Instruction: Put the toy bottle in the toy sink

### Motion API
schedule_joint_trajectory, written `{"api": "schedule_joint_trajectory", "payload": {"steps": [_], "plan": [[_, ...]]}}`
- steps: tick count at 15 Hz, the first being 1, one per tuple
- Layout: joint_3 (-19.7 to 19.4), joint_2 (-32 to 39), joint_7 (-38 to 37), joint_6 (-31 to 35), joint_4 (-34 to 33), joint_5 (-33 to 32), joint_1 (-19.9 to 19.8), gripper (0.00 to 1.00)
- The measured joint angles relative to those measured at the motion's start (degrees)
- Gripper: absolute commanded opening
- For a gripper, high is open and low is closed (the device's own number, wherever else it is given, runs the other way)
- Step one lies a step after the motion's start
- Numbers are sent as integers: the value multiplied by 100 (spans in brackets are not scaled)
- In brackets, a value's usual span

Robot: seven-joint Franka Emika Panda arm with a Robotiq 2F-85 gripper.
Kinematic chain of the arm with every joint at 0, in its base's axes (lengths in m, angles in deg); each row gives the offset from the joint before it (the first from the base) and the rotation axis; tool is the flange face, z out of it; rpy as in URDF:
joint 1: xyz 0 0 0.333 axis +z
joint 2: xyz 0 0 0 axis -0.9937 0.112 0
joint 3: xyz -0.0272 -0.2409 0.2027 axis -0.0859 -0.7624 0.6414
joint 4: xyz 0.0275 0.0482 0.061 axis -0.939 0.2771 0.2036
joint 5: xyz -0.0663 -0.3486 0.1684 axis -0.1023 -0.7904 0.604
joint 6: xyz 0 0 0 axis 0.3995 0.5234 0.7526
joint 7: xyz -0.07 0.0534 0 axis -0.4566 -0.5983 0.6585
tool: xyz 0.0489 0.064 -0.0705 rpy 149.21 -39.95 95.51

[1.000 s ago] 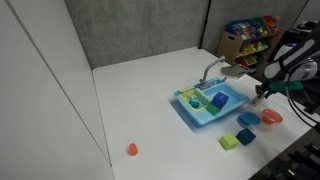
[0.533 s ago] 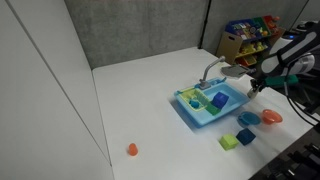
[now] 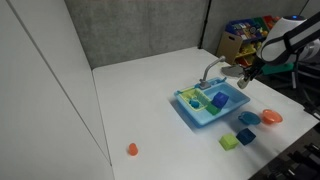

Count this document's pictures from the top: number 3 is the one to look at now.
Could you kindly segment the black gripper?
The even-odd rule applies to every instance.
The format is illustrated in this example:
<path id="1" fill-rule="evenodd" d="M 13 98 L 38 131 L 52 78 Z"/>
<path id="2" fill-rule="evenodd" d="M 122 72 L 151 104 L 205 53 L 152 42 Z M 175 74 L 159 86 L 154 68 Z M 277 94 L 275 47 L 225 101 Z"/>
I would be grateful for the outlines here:
<path id="1" fill-rule="evenodd" d="M 246 82 L 252 81 L 260 73 L 264 65 L 265 63 L 261 59 L 255 59 L 250 66 L 243 69 L 243 80 Z"/>

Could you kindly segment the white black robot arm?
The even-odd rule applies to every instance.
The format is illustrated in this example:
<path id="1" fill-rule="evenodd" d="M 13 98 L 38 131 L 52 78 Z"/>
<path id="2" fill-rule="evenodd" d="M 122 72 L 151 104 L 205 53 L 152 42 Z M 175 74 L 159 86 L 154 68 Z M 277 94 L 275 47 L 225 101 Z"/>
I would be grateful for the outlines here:
<path id="1" fill-rule="evenodd" d="M 278 66 L 308 60 L 320 50 L 320 12 L 310 18 L 290 15 L 280 18 L 256 52 L 253 64 L 244 69 L 239 82 L 253 80 L 264 65 Z"/>

